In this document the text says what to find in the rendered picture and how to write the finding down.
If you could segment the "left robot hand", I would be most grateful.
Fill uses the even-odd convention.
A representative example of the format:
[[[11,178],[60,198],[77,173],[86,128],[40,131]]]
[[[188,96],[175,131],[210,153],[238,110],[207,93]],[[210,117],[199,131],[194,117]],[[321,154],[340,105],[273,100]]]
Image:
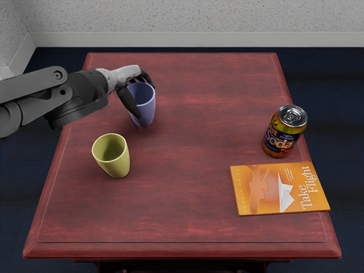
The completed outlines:
[[[108,91],[107,95],[116,91],[118,98],[124,105],[124,107],[135,117],[141,118],[142,115],[137,108],[137,103],[135,102],[133,96],[128,90],[127,86],[131,83],[147,82],[153,88],[155,87],[149,74],[140,68],[138,65],[127,65],[121,68],[114,69],[112,71],[97,68],[107,81]]]

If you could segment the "blue-purple cup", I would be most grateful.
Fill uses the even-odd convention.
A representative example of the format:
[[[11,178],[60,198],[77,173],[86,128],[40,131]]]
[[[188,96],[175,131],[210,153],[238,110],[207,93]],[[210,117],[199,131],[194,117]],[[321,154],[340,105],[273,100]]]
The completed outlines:
[[[131,112],[131,119],[139,127],[147,127],[152,124],[155,114],[155,90],[146,82],[136,82],[129,85],[128,90],[135,100],[136,106],[141,113],[141,118],[137,118]]]

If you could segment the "yellow-green cup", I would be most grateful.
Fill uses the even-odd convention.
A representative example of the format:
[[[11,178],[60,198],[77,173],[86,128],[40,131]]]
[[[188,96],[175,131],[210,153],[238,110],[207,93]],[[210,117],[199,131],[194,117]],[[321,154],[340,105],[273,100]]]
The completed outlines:
[[[109,133],[100,136],[92,145],[92,155],[99,166],[111,177],[121,179],[130,170],[129,148],[125,138]]]

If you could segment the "yellow and blue soda can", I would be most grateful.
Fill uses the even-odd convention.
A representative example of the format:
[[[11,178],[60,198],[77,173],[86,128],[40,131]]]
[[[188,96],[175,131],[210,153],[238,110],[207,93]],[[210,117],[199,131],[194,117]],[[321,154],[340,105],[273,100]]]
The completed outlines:
[[[283,105],[274,112],[262,139],[262,148],[275,158],[287,156],[307,127],[306,112],[296,105]]]

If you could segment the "orange book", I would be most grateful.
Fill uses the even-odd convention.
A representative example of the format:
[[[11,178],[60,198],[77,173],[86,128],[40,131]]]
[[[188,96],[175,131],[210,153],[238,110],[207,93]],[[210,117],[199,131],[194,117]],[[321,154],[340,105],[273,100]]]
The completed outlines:
[[[329,211],[312,162],[231,166],[240,216]]]

